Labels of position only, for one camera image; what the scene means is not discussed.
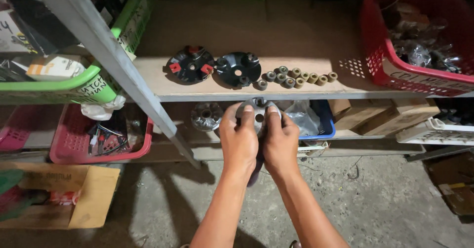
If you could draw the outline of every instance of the red basket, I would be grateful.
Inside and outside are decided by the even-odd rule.
[[[15,108],[0,131],[0,151],[23,148],[31,131],[37,128],[37,117],[42,114],[42,108],[42,105],[19,105]]]
[[[462,56],[463,74],[412,66],[400,60],[388,37],[379,2],[364,0],[360,24],[367,55],[367,65],[374,83],[402,90],[442,96],[474,91],[474,14],[464,0],[401,0],[410,3],[429,17],[442,17],[448,26],[442,36],[453,43],[453,51]]]
[[[151,136],[153,133],[153,121],[148,118],[146,124],[145,141],[143,147],[137,152],[121,153],[116,155],[89,155],[90,136],[87,132],[96,123],[95,120],[87,118],[80,112],[80,105],[70,104],[64,107],[58,128],[56,129],[49,157],[56,164],[77,165],[93,164],[109,161],[139,158],[150,151]],[[115,146],[116,140],[110,137],[110,141],[104,143]]]

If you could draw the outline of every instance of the blue basket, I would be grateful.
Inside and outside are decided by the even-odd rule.
[[[311,108],[316,112],[321,120],[323,130],[315,136],[299,136],[299,140],[311,141],[318,139],[330,139],[336,134],[334,122],[332,122],[332,112],[327,100],[311,100]]]

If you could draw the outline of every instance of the left hand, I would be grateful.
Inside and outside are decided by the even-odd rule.
[[[246,105],[240,126],[236,112],[242,103],[227,108],[219,125],[220,142],[224,153],[223,172],[232,172],[250,177],[257,163],[258,138],[254,129],[255,113]]]

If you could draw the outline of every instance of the shelf post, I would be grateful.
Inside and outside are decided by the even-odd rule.
[[[196,168],[199,161],[90,0],[43,0]]]

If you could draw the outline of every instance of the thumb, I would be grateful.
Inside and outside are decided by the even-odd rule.
[[[246,105],[240,120],[240,127],[254,128],[255,111],[252,105]]]
[[[278,134],[281,131],[281,118],[275,106],[270,106],[266,112],[266,123],[270,134]]]

